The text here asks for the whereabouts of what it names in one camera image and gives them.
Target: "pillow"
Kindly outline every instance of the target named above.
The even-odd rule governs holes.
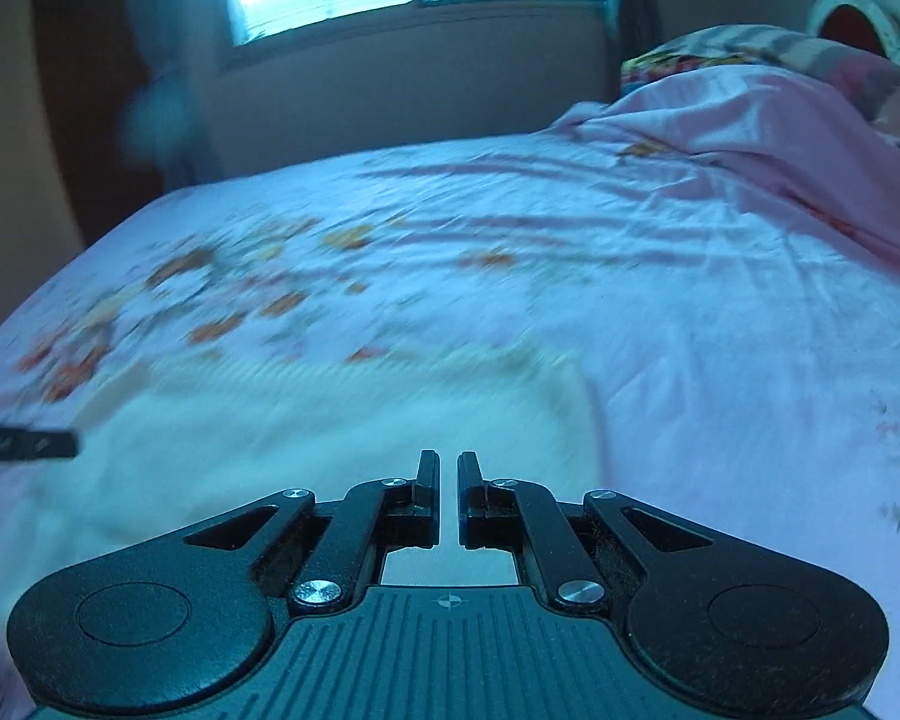
[[[623,66],[623,93],[714,65],[770,65],[823,81],[900,148],[900,66],[842,43],[767,25],[711,26]]]

